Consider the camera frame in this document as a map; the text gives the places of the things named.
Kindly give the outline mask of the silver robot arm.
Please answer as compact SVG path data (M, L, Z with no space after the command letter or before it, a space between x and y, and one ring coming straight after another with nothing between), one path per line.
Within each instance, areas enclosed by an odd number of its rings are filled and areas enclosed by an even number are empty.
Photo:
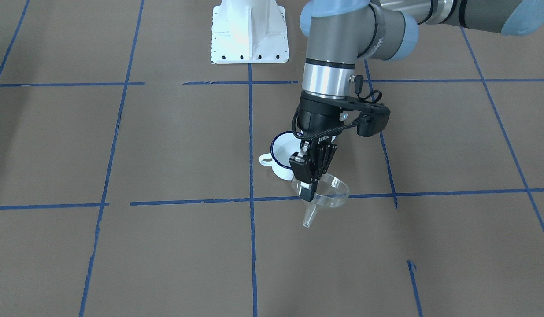
M292 119L300 149L289 158L298 195L313 201L336 153L332 137L355 128L369 138L382 132L390 110L380 92L362 96L360 60L409 56L421 24L446 24L526 36L544 23L544 0L311 0L300 16L307 38L302 92Z

